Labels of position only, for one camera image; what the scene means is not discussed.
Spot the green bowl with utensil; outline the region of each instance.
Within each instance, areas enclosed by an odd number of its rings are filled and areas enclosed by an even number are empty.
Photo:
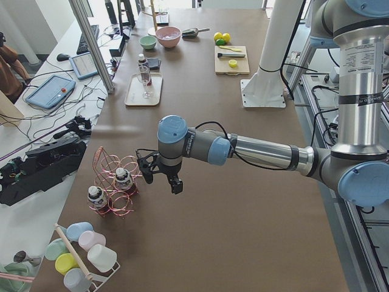
[[[151,35],[147,35],[141,38],[139,43],[145,50],[151,50],[156,46],[157,39]]]

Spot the bowl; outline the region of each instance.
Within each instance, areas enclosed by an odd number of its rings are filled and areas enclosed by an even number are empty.
[[[156,46],[157,39],[151,35],[147,35],[140,38],[139,43],[145,50],[151,50]]]
[[[174,26],[161,27],[156,31],[156,37],[164,47],[175,47],[181,39],[181,30]]]

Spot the computer mouse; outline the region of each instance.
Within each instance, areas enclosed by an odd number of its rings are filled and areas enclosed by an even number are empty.
[[[66,61],[66,60],[68,60],[70,57],[71,57],[71,56],[66,55],[66,54],[58,54],[58,56],[57,56],[57,61],[58,61],[58,62]]]

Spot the wooden cutting board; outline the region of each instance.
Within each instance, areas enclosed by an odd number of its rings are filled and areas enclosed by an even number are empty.
[[[238,74],[250,74],[249,60],[247,58],[247,51],[245,46],[225,46],[234,49],[241,49],[241,52],[233,52],[232,50],[221,49],[219,46],[215,46],[215,72],[216,74],[238,75]],[[236,53],[245,54],[244,58],[218,58],[218,53]],[[238,61],[237,67],[231,68],[229,66],[229,60],[235,59]]]

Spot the blue joint cap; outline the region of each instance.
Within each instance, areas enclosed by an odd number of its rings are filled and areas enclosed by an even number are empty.
[[[217,137],[213,140],[208,152],[208,163],[223,165],[229,155],[230,146],[230,141],[223,137]]]
[[[389,199],[389,165],[380,161],[358,164],[343,174],[339,195],[360,207],[372,207]]]
[[[318,38],[317,36],[309,36],[311,46],[316,49],[334,49],[339,47],[332,38]]]
[[[179,116],[170,115],[159,121],[157,137],[161,143],[173,144],[183,139],[187,132],[186,121]]]
[[[356,13],[366,17],[389,17],[388,0],[346,0],[346,3]]]

